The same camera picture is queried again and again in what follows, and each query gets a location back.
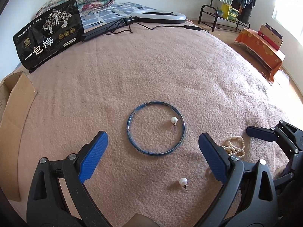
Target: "bracelet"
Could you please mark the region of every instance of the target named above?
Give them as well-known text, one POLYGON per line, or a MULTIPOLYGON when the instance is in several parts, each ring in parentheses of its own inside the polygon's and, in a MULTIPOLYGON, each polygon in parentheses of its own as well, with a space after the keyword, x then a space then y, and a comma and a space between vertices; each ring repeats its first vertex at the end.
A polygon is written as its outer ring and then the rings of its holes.
POLYGON ((128 137, 128 140, 129 142, 135 147, 135 149, 137 149, 139 152, 143 153, 143 154, 147 154, 147 155, 151 155, 151 156, 162 156, 162 155, 167 155, 167 154, 170 154, 171 152, 173 152, 178 146, 181 145, 182 143, 182 140, 184 138, 184 133, 185 133, 185 123, 184 123, 184 120, 183 120, 183 117, 182 115, 180 114, 180 112, 175 108, 173 107, 172 105, 169 105, 168 103, 165 103, 165 102, 160 102, 160 101, 153 101, 153 102, 147 102, 147 103, 144 103, 140 106, 138 106, 132 113, 131 115, 129 116, 128 120, 127 120, 127 127, 126 127, 126 132, 127 132, 127 137, 128 137), (132 139, 131 137, 131 133, 129 131, 129 126, 130 126, 130 123, 131 123, 131 119, 132 117, 134 116, 134 114, 139 111, 140 109, 142 109, 143 107, 146 107, 148 105, 165 105, 165 106, 168 106, 170 107, 172 110, 175 111, 175 113, 179 116, 179 119, 182 123, 182 135, 181 135, 181 139, 175 144, 175 146, 166 151, 166 152, 163 152, 163 153, 154 153, 154 152, 149 152, 149 151, 146 151, 146 150, 143 150, 141 148, 139 148, 137 146, 137 144, 135 143, 135 141, 132 139))
POLYGON ((239 154, 239 153, 243 153, 242 155, 238 156, 240 159, 243 158, 243 157, 245 156, 245 152, 244 152, 245 143, 244 143, 243 137, 233 135, 233 136, 231 136, 231 137, 229 137, 229 138, 227 139, 227 142, 226 142, 226 143, 227 143, 227 146, 224 146, 224 145, 223 145, 223 146, 221 146, 221 147, 228 153, 229 156, 231 156, 231 155, 237 155, 237 154, 239 154), (240 141, 240 142, 242 143, 242 148, 239 148, 239 147, 233 145, 233 144, 231 143, 231 140, 232 140, 232 139, 236 139, 236 140, 240 141))

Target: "metal screw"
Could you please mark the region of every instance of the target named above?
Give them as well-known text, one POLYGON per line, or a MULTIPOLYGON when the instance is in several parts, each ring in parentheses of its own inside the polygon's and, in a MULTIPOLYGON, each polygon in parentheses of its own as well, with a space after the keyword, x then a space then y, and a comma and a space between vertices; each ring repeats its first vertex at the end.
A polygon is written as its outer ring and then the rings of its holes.
POLYGON ((266 160, 264 160, 264 159, 259 160, 259 162, 261 165, 266 165, 266 160))
POLYGON ((239 157, 238 156, 235 156, 235 155, 232 155, 230 156, 231 160, 233 161, 238 161, 239 160, 239 157))
POLYGON ((43 163, 45 163, 45 162, 46 162, 46 158, 45 158, 45 157, 43 157, 43 158, 40 159, 40 163, 41 163, 41 164, 43 164, 43 163))
POLYGON ((74 160, 77 156, 75 154, 70 154, 69 155, 69 160, 74 160))

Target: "cardboard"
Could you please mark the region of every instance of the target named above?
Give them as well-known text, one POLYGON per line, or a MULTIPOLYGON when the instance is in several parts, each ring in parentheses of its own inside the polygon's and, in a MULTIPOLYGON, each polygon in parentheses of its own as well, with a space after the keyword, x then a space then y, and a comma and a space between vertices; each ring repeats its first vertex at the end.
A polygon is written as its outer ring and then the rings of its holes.
POLYGON ((272 40, 279 48, 281 47, 283 41, 275 33, 266 28, 264 25, 261 25, 260 32, 272 40))
POLYGON ((19 145, 36 94, 37 90, 24 72, 7 76, 0 84, 0 186, 9 200, 20 201, 19 145))

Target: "window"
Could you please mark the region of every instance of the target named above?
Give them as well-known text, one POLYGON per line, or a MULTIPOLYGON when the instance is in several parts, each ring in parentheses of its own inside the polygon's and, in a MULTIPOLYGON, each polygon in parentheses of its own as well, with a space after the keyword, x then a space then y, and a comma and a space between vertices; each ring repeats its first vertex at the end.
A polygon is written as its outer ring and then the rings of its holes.
POLYGON ((276 0, 273 19, 298 41, 303 42, 303 3, 299 0, 276 0))

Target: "yellow box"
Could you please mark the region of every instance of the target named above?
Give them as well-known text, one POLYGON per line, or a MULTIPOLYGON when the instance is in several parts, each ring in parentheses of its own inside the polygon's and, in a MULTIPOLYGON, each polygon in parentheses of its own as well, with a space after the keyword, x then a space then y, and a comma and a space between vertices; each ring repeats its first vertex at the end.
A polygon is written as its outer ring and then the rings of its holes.
POLYGON ((223 18, 236 22, 239 11, 234 9, 232 6, 223 3, 221 6, 221 10, 224 12, 223 18))

